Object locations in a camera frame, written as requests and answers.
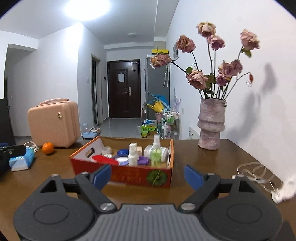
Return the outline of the purple ridged lid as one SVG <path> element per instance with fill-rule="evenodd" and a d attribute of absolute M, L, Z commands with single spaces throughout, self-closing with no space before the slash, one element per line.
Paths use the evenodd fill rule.
<path fill-rule="evenodd" d="M 145 156 L 139 156 L 137 164 L 142 165 L 142 166 L 147 166 L 147 165 L 149 165 L 149 158 L 147 158 Z"/>

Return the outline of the red white lint brush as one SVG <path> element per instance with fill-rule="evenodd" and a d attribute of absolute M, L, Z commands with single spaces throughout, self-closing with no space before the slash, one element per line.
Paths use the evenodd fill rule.
<path fill-rule="evenodd" d="M 102 155 L 95 155 L 92 156 L 90 159 L 92 162 L 94 163 L 98 163 L 98 164 L 108 164 L 108 165 L 113 165 L 113 166 L 118 166 L 119 162 L 116 161 L 115 159 L 112 158 L 108 158 Z"/>

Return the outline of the pink textured vase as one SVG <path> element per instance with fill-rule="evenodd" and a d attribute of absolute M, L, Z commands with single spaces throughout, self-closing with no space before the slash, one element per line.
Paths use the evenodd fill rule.
<path fill-rule="evenodd" d="M 202 149 L 217 150 L 220 133 L 225 129 L 226 101 L 216 98 L 202 98 L 197 126 L 200 128 L 198 145 Z"/>

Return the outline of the large white pill bottle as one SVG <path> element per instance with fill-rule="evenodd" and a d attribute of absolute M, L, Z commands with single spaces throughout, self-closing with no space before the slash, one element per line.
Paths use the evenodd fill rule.
<path fill-rule="evenodd" d="M 155 148 L 153 145 L 148 145 L 144 149 L 144 157 L 150 160 L 161 160 L 162 163 L 166 162 L 170 154 L 170 149 L 167 147 Z"/>

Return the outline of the beige square jar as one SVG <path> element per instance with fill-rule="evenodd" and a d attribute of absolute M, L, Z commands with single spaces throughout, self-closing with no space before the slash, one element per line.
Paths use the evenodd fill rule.
<path fill-rule="evenodd" d="M 141 146 L 137 146 L 136 148 L 136 152 L 137 152 L 137 155 L 140 157 L 142 156 L 142 147 Z"/>

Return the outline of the lavender round tin lid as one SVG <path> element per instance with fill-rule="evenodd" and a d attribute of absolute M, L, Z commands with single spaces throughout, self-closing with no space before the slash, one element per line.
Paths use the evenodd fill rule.
<path fill-rule="evenodd" d="M 126 166 L 129 164 L 129 159 L 128 157 L 117 157 L 116 161 L 118 162 L 119 166 Z"/>

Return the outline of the black paper shopping bag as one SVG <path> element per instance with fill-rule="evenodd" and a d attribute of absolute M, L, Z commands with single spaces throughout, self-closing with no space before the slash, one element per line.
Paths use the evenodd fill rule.
<path fill-rule="evenodd" d="M 0 138 L 1 143 L 7 143 L 10 146 L 16 144 L 11 127 L 7 100 L 5 98 L 0 100 Z"/>

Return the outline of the grey refrigerator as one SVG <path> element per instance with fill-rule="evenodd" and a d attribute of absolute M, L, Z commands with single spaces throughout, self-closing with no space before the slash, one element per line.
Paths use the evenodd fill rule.
<path fill-rule="evenodd" d="M 153 68 L 152 55 L 145 58 L 145 103 L 153 105 L 155 98 L 152 95 L 163 95 L 170 105 L 170 80 L 167 67 Z"/>

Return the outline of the yellow watering can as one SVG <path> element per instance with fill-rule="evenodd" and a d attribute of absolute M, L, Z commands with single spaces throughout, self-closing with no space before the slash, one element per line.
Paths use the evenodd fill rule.
<path fill-rule="evenodd" d="M 147 107 L 151 108 L 155 113 L 161 113 L 164 109 L 164 106 L 160 101 L 152 101 L 147 104 Z"/>

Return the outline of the yellow box on refrigerator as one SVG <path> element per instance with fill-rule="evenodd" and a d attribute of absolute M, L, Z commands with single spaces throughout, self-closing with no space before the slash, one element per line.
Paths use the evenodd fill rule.
<path fill-rule="evenodd" d="M 167 49 L 152 49 L 152 54 L 169 54 L 169 50 Z"/>

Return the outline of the dried pink roses bouquet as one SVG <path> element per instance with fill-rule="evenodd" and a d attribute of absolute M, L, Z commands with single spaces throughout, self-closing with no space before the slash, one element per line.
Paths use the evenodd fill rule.
<path fill-rule="evenodd" d="M 226 100 L 232 92 L 237 82 L 247 76 L 247 85 L 252 86 L 254 77 L 251 72 L 243 73 L 243 66 L 240 62 L 240 55 L 244 54 L 248 58 L 252 57 L 252 51 L 260 48 L 260 40 L 257 35 L 247 29 L 243 29 L 240 33 L 241 48 L 237 58 L 231 62 L 222 61 L 220 65 L 216 64 L 217 51 L 225 48 L 225 41 L 216 34 L 216 26 L 210 22 L 200 22 L 196 26 L 197 32 L 201 35 L 207 43 L 207 52 L 210 60 L 209 74 L 205 74 L 198 65 L 197 58 L 194 51 L 196 44 L 186 35 L 181 35 L 175 42 L 174 48 L 176 51 L 192 55 L 194 63 L 182 68 L 176 63 L 176 59 L 171 58 L 169 53 L 156 52 L 150 60 L 150 66 L 153 69 L 161 67 L 166 68 L 165 75 L 170 72 L 171 65 L 180 69 L 187 79 L 189 85 L 199 91 L 201 97 L 205 99 L 219 99 Z"/>

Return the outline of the green spray bottle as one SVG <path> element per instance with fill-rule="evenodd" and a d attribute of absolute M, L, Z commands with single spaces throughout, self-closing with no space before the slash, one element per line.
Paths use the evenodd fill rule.
<path fill-rule="evenodd" d="M 162 160 L 162 151 L 161 151 L 161 143 L 160 143 L 160 136 L 154 135 L 154 141 L 152 144 L 151 149 L 151 165 L 152 166 L 160 166 Z"/>

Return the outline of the white spray bottle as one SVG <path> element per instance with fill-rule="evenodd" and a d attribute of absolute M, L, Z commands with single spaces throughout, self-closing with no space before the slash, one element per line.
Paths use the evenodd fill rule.
<path fill-rule="evenodd" d="M 129 145 L 128 165 L 129 166 L 137 166 L 138 159 L 139 159 L 139 156 L 137 154 L 137 143 L 131 143 Z"/>

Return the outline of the blue ridged lid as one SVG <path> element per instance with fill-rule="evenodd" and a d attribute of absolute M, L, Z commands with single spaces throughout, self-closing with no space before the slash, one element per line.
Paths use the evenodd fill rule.
<path fill-rule="evenodd" d="M 129 155 L 129 149 L 120 149 L 117 152 L 117 156 L 119 157 L 127 157 Z"/>

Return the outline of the blue tissue pack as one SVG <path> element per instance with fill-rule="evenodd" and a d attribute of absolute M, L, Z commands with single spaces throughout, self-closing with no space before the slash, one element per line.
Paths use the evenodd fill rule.
<path fill-rule="evenodd" d="M 10 158 L 9 165 L 12 172 L 23 171 L 30 168 L 35 158 L 34 149 L 26 147 L 26 154 L 24 156 Z"/>

